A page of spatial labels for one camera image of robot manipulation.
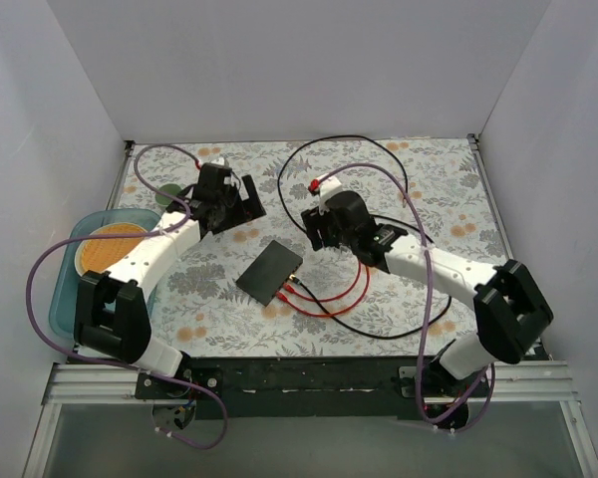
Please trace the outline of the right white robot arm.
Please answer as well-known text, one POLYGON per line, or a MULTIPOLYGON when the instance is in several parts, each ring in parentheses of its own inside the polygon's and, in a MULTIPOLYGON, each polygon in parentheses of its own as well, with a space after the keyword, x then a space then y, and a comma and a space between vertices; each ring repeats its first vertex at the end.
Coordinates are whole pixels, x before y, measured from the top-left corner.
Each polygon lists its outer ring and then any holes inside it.
POLYGON ((344 246, 364 265, 431 285, 474 312, 475 332, 424 365, 427 390, 450 396, 493 362, 520 362, 554 319, 524 264, 476 262, 424 244, 401 227, 377 222, 356 192, 337 192, 301 218, 315 250, 344 246))

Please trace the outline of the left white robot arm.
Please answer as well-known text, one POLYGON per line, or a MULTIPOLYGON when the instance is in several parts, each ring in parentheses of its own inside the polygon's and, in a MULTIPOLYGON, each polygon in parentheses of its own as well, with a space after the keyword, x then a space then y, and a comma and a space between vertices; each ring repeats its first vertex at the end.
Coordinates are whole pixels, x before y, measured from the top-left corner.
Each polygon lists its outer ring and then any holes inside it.
POLYGON ((188 249, 265 215, 253 178, 231 167, 206 163, 196 183, 177 195, 150 236, 103 273, 86 272, 78 286, 74 339, 86 348, 158 374, 172 398, 185 396, 192 375, 183 353, 151 331, 148 299, 160 279, 188 249))

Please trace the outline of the black network switch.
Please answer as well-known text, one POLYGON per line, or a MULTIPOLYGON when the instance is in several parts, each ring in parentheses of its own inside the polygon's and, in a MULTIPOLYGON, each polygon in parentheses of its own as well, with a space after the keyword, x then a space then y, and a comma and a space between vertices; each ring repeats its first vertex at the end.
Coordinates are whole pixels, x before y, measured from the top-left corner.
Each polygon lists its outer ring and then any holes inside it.
POLYGON ((273 240, 236 280, 236 286, 266 307, 302 265, 303 258, 273 240))

